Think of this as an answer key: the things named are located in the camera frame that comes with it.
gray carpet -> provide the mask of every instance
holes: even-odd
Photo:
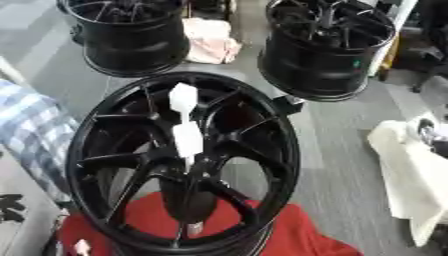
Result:
[[[105,95],[131,79],[109,79],[86,66],[81,48],[69,40],[69,28],[51,0],[0,0],[0,54],[40,92],[58,99],[78,119]],[[259,90],[276,92],[259,74],[256,56],[265,38],[264,3],[242,1],[237,24],[244,48],[229,65],[183,64],[177,70],[226,74]],[[302,150],[302,174],[291,202],[310,214],[323,233],[347,242],[367,256],[439,255],[432,245],[415,248],[405,221],[390,216],[378,159],[366,145],[367,133],[380,121],[403,120],[448,103],[447,82],[430,80],[422,94],[407,85],[416,74],[394,71],[387,83],[370,80],[358,97],[341,103],[306,104],[291,117]],[[259,198],[265,186],[258,170],[244,160],[228,167],[229,181]]]

